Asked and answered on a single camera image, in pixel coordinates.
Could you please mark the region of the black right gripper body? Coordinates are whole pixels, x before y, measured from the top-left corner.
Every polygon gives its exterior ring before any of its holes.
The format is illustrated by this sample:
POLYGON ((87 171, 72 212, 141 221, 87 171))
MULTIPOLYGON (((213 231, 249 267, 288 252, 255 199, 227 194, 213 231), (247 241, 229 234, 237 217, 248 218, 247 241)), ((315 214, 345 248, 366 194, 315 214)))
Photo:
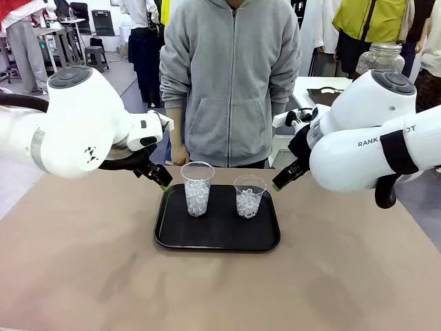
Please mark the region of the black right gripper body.
POLYGON ((296 157, 294 164, 301 170, 309 169, 309 158, 311 154, 311 148, 307 143, 307 134, 310 130, 310 126, 301 128, 289 142, 288 148, 291 153, 296 157))

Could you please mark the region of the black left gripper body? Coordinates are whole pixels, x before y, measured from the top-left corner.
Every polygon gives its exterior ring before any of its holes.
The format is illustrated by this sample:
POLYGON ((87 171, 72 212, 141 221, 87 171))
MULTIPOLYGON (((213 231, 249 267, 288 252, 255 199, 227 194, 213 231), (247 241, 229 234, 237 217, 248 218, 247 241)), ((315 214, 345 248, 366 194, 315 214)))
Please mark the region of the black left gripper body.
POLYGON ((138 163, 133 169, 133 173, 140 178, 141 176, 147 177, 148 179, 156 178, 156 171, 158 167, 153 164, 151 161, 149 162, 141 162, 138 163))

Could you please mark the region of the person's right hand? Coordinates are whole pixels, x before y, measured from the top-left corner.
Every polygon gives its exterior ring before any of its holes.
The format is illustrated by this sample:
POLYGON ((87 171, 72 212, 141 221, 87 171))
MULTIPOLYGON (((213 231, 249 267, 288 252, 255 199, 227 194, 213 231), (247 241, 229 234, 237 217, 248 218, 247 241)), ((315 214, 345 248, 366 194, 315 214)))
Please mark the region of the person's right hand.
POLYGON ((189 163, 189 153, 185 145, 175 145, 171 147, 171 159, 174 166, 183 166, 189 163))

